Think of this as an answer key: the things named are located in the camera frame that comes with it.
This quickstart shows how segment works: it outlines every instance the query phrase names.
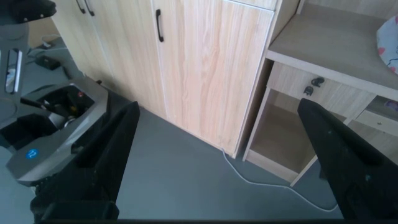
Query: gray metal part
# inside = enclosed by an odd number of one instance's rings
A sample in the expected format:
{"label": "gray metal part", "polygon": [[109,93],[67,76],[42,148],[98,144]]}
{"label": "gray metal part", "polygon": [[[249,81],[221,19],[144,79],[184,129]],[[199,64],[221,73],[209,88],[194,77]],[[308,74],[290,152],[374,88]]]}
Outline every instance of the gray metal part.
{"label": "gray metal part", "polygon": [[[74,155],[71,154],[72,144],[84,134],[106,112],[108,91],[90,78],[71,80],[67,83],[33,92],[26,98],[37,100],[51,91],[74,85],[89,96],[95,103],[79,118],[50,136],[38,138],[18,150],[9,162],[7,168],[14,178],[24,185],[40,180],[48,175],[59,172]],[[37,157],[27,159],[30,149],[39,151]]]}
{"label": "gray metal part", "polygon": [[[24,62],[27,60],[29,26],[25,24],[13,24],[0,26],[0,128],[3,123],[10,123],[10,119],[17,113],[20,106],[22,79],[24,74]],[[16,86],[14,93],[6,92],[6,77],[8,69],[8,52],[18,49],[19,60],[17,62]]]}

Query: wooden cabinet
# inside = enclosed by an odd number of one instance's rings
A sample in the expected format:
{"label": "wooden cabinet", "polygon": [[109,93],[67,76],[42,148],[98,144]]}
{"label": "wooden cabinet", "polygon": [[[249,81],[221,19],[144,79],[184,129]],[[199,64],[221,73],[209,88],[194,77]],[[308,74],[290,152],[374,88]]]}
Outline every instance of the wooden cabinet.
{"label": "wooden cabinet", "polygon": [[52,16],[52,20],[77,67],[85,75],[94,80],[102,80],[104,86],[117,91],[90,15],[81,13],[79,9],[85,8],[82,1],[54,2],[57,4],[57,13]]}
{"label": "wooden cabinet", "polygon": [[234,154],[273,12],[209,0],[158,9],[169,121]]}
{"label": "wooden cabinet", "polygon": [[[274,66],[244,160],[290,186],[297,183],[317,160],[297,114],[300,100],[307,98],[397,163],[398,76],[380,60],[375,38],[389,17],[373,16],[393,14],[398,4],[305,2],[267,51]],[[388,13],[377,13],[381,9]],[[317,85],[313,81],[319,78],[323,83]],[[304,93],[307,87],[312,94]]]}
{"label": "wooden cabinet", "polygon": [[166,118],[151,2],[95,0],[89,4],[121,94]]}
{"label": "wooden cabinet", "polygon": [[267,77],[259,77],[269,33],[283,27],[298,4],[56,2],[55,24],[83,72],[113,82],[118,93],[233,157],[247,139],[252,102],[264,92]]}

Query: gray floor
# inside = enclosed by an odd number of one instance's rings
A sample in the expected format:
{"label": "gray floor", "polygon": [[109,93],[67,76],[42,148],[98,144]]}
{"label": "gray floor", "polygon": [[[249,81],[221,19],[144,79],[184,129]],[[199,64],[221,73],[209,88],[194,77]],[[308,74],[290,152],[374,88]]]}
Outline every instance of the gray floor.
{"label": "gray floor", "polygon": [[[71,75],[81,76],[66,50],[46,54],[59,59]],[[62,71],[50,72],[34,63],[28,71],[24,89],[67,80]],[[13,223],[32,223],[29,203],[34,194],[17,184],[6,170],[10,156],[7,150],[0,149],[0,217]],[[240,158],[232,163],[251,181],[288,185]],[[336,202],[328,183],[318,178],[319,170],[319,163],[314,164],[295,189],[317,205],[331,208]],[[319,211],[290,191],[245,183],[226,163],[221,151],[145,109],[141,109],[116,204],[119,218],[134,219],[342,218],[338,209],[330,213]]]}

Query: desk drawer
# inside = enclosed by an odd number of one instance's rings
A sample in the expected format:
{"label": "desk drawer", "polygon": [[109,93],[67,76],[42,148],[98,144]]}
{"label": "desk drawer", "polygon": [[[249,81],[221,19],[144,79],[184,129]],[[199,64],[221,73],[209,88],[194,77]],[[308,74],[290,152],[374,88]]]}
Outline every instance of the desk drawer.
{"label": "desk drawer", "polygon": [[[375,94],[353,88],[342,83],[324,78],[320,87],[311,81],[321,76],[304,72],[281,63],[275,62],[267,86],[296,99],[306,98],[319,103],[328,111],[346,118],[355,119],[376,97]],[[306,95],[306,87],[312,87],[311,95]]]}
{"label": "desk drawer", "polygon": [[386,106],[389,99],[377,96],[356,121],[382,132],[398,136],[398,111]]}
{"label": "desk drawer", "polygon": [[276,0],[234,0],[234,1],[270,10],[275,10],[276,7]]}

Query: small black device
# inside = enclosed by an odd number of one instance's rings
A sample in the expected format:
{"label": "small black device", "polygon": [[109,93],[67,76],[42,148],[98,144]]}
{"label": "small black device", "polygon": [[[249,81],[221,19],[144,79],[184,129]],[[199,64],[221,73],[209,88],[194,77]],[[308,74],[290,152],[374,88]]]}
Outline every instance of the small black device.
{"label": "small black device", "polygon": [[35,63],[38,66],[44,67],[46,69],[49,70],[54,70],[56,68],[58,68],[59,66],[61,66],[61,63],[57,60],[55,60],[54,58],[50,58],[48,56],[40,56],[38,59],[35,60]]}

